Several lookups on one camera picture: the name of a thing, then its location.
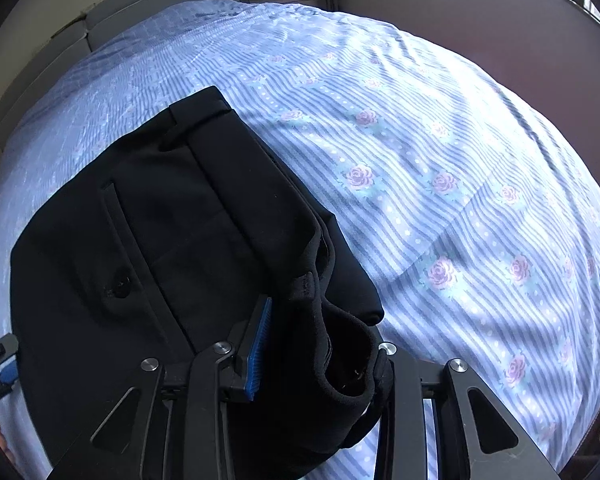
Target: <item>metal bolt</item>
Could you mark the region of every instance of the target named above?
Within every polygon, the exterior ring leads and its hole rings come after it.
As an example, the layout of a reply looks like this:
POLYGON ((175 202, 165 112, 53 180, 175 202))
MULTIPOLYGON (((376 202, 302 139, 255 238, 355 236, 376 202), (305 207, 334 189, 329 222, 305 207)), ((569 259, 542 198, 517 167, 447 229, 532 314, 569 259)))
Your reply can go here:
POLYGON ((469 365, 462 361, 462 359, 451 359, 449 366, 453 371, 458 373, 465 372, 469 369, 469 365))
POLYGON ((158 367, 158 359, 154 359, 153 357, 149 357, 142 361, 140 367, 145 372, 153 372, 158 367))
POLYGON ((398 347, 396 345, 394 345, 393 343, 388 343, 386 341, 384 343, 380 343, 378 345, 378 349, 384 350, 387 355, 393 355, 398 351, 398 347))
POLYGON ((225 355, 231 351, 231 348, 231 343, 228 343, 227 341, 219 341, 214 345, 214 352, 216 354, 225 355))

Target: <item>black fabric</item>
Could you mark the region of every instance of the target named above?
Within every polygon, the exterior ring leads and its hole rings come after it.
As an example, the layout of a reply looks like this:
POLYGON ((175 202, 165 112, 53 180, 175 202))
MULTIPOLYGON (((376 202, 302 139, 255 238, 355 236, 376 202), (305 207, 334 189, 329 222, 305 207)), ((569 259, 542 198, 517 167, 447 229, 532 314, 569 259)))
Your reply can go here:
POLYGON ((113 143, 14 246, 20 381, 51 462, 138 363, 190 360, 259 294, 262 386, 229 408, 238 480, 299 478, 379 418, 382 307, 334 215, 208 88, 113 143))

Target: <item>bed frame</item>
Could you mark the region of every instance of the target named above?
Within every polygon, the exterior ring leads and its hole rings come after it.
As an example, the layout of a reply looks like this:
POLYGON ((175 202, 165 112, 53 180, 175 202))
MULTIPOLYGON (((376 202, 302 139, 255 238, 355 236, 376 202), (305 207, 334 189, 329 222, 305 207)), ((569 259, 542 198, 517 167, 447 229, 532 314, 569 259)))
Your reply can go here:
POLYGON ((186 1, 191 0, 104 0, 62 28, 0 98, 0 147, 26 111, 78 61, 136 23, 186 1))

